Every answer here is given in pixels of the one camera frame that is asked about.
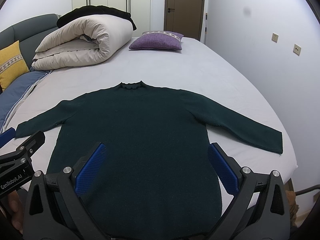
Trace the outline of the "person's left hand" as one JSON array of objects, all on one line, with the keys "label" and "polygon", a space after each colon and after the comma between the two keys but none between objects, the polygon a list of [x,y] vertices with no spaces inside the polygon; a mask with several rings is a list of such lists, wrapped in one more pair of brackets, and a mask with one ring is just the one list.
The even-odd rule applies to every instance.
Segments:
[{"label": "person's left hand", "polygon": [[12,212],[11,223],[13,227],[22,234],[24,212],[17,191],[13,191],[10,194],[8,194],[6,198],[6,203],[9,207],[9,210]]}]

